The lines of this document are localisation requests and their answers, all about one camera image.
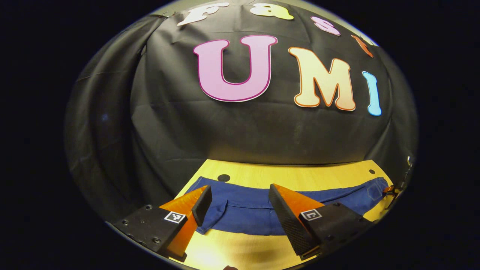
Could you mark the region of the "black backdrop cloth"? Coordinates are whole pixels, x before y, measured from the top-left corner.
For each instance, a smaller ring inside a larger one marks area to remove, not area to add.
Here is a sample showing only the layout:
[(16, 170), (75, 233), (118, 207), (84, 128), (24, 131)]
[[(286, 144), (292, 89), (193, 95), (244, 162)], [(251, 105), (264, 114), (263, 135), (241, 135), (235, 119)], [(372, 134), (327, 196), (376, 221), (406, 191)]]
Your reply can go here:
[(173, 199), (208, 159), (372, 160), (395, 183), (418, 144), (413, 93), (389, 54), (327, 10), (275, 0), (130, 24), (79, 74), (64, 128), (74, 181), (109, 222)]

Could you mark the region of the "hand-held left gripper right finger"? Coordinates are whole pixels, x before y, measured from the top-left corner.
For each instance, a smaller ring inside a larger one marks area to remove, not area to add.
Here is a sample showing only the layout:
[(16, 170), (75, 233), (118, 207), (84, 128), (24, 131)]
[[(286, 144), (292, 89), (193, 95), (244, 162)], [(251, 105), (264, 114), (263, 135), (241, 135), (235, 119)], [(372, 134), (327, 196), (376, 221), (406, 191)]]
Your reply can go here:
[(301, 260), (327, 256), (374, 225), (341, 202), (326, 205), (275, 183), (268, 197)]

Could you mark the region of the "blue jeans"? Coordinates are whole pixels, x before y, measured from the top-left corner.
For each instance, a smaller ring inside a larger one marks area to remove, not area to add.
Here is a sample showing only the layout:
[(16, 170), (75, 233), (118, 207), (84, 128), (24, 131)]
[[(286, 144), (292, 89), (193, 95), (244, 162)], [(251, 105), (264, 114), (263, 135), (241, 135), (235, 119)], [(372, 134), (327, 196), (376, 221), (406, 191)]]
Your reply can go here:
[[(218, 230), (235, 234), (255, 236), (283, 236), (281, 223), (269, 200), (268, 189), (238, 186), (231, 183), (199, 177), (188, 192), (203, 186), (211, 187), (212, 200), (199, 234)], [(305, 195), (323, 204), (340, 202), (356, 213), (363, 215), (383, 198), (389, 185), (382, 177), (369, 180), (359, 186), (323, 191), (302, 191)]]

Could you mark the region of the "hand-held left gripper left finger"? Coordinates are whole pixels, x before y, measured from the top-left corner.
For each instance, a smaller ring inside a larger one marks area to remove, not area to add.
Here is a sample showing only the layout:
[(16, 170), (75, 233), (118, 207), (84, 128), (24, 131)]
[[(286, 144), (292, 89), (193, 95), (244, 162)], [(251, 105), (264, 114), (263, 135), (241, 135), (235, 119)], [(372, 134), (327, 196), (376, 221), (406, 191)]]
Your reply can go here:
[(201, 186), (163, 205), (144, 205), (113, 227), (152, 252), (183, 263), (189, 242), (203, 225), (211, 202), (211, 187)]

